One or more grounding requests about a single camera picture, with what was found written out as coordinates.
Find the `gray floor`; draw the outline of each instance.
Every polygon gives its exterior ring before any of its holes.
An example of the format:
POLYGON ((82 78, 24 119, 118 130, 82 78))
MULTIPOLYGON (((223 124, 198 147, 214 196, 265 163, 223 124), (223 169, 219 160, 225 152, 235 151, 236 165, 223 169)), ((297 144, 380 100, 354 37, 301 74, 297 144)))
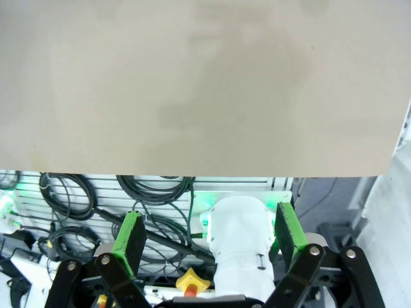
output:
MULTIPOLYGON (((335 180, 336 178, 307 179, 295 208, 305 232, 317 232, 317 227, 321 223, 346 223, 354 219, 357 211, 347 210, 347 207, 359 178, 337 178, 329 193, 335 180)), ((297 189, 298 186, 294 185, 294 196, 297 195, 297 189)))

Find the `wall-mounted slotted panel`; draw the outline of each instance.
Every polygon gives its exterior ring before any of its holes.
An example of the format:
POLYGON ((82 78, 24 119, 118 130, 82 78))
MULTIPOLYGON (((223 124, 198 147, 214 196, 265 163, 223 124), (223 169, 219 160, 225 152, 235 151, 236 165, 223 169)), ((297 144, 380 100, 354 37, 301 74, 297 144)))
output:
MULTIPOLYGON (((142 208, 140 203, 136 203, 129 195, 121 188, 115 175, 86 175, 87 179, 90 181, 94 187, 98 199, 98 207, 100 209, 105 209, 110 213, 115 215, 124 215, 130 211, 133 207, 144 213, 144 208, 142 208)), ((24 225, 30 225, 33 227, 40 227, 49 229, 49 221, 45 221, 39 218, 53 219, 52 211, 50 206, 44 201, 40 187, 39 187, 40 174, 38 172, 22 172, 20 184, 17 186, 17 195, 19 197, 19 213, 36 216, 38 218, 26 219, 22 218, 22 223, 24 225)), ((167 188, 174 186, 180 181, 180 178, 176 179, 165 179, 160 176, 137 176, 142 183, 150 187, 156 188, 167 188)), ((254 178, 222 178, 222 177, 203 177, 199 176, 196 178, 193 187, 195 191, 207 190, 207 191, 265 191, 265 190, 289 190, 291 185, 291 178, 267 178, 267 177, 254 177, 254 178)), ((58 180, 53 183, 53 191, 56 197, 68 204, 67 192, 69 193, 70 203, 72 208, 79 209, 85 207, 89 200, 86 197, 84 191, 74 182, 68 180, 64 182, 64 185, 58 180)), ((174 202, 174 206, 178 207, 183 215, 179 213, 171 205, 160 205, 160 206, 146 206, 147 210, 157 216, 171 219, 174 222, 180 224, 183 228, 187 228, 186 219, 189 214, 189 192, 184 193, 178 201, 174 202)), ((99 215, 94 214, 87 221, 75 221, 72 219, 67 219, 64 221, 64 225, 73 226, 87 226, 101 239, 102 243, 107 243, 113 241, 114 237, 112 235, 112 223, 105 221, 99 215)), ((156 228, 151 228, 146 226, 150 230, 159 231, 156 228)), ((34 230, 33 233, 38 236, 46 236, 41 231, 34 230)), ((177 237, 170 234, 170 237, 177 240, 177 237)), ((74 248, 82 249, 83 246, 77 241, 71 241, 74 248)), ((163 254, 165 257, 173 257, 176 253, 175 250, 167 248, 163 245, 155 243, 151 240, 147 240, 146 248, 144 249, 144 255, 151 258, 162 259, 158 252, 163 254)), ((200 264, 202 261, 198 260, 194 256, 187 256, 183 265, 187 264, 200 264)), ((146 262, 141 263, 141 273, 147 271, 147 273, 158 272, 159 275, 164 273, 170 273, 174 271, 174 266, 167 264, 156 265, 146 265, 146 262)))

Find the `red component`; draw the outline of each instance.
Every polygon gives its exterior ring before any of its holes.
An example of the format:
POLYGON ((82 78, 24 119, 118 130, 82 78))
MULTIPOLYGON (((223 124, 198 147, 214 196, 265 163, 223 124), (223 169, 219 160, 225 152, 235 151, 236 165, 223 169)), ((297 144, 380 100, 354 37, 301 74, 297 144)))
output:
POLYGON ((197 296, 197 286, 190 284, 187 287, 186 292, 184 292, 184 296, 185 297, 196 297, 197 296))

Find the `white wall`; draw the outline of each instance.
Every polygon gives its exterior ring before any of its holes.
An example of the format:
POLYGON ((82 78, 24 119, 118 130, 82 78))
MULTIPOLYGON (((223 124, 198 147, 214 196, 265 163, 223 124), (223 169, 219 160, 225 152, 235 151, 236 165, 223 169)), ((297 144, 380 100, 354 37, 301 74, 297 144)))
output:
POLYGON ((411 142, 379 176, 365 205, 369 224, 358 238, 380 287, 385 305, 411 307, 411 142))

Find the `coiled cable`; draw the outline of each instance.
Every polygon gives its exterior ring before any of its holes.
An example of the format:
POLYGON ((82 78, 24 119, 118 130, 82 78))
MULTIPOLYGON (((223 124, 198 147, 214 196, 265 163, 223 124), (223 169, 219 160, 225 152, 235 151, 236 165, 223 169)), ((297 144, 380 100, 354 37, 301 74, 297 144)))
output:
POLYGON ((75 226, 60 228, 50 233, 48 239, 60 256, 60 261, 66 259, 77 259, 83 263, 91 261, 97 247, 99 247, 101 243, 98 236, 90 228, 75 226), (67 240, 68 235, 74 235, 85 250, 80 251, 79 249, 74 249, 67 240), (93 247, 90 248, 84 245, 78 237, 86 239, 93 245, 93 247))
MULTIPOLYGON (((178 241, 180 244, 183 244, 183 245, 188 244, 186 229, 184 229, 180 224, 170 219, 167 219, 159 215, 146 214, 144 224, 148 228, 157 229, 160 233, 162 233, 168 239, 171 239, 173 241, 178 241)), ((111 232, 112 232, 112 236, 114 239, 117 239, 119 229, 120 229, 119 225, 115 223, 112 224, 111 232)), ((174 264, 174 263, 180 264, 181 261, 187 256, 186 253, 176 252, 176 254, 173 255, 172 257, 166 257, 164 254, 158 253, 158 251, 152 248, 150 245, 146 245, 146 248, 149 248, 157 252, 157 254, 160 255, 159 258, 155 258, 155 257, 149 257, 143 254, 141 256, 141 260, 148 262, 150 264, 174 264)))
POLYGON ((155 188, 142 183, 132 175, 118 175, 121 188, 135 201, 145 205, 165 205, 177 201, 195 178, 183 176, 177 185, 170 188, 155 188))
POLYGON ((83 221, 89 219, 94 214, 94 208, 97 206, 97 197, 91 184, 83 175, 72 175, 68 173, 42 173, 40 176, 39 185, 44 200, 53 210, 61 215, 64 215, 67 218, 83 221), (67 193, 68 206, 58 198, 54 197, 55 192, 51 189, 51 180, 53 178, 56 178, 62 182, 67 193), (89 199, 86 207, 82 209, 72 208, 67 187, 63 182, 64 180, 71 180, 83 189, 85 196, 89 199))
POLYGON ((17 184, 20 182, 21 172, 14 171, 14 175, 9 173, 10 170, 7 170, 6 173, 0 179, 0 189, 2 191, 12 191, 17 187, 17 184))

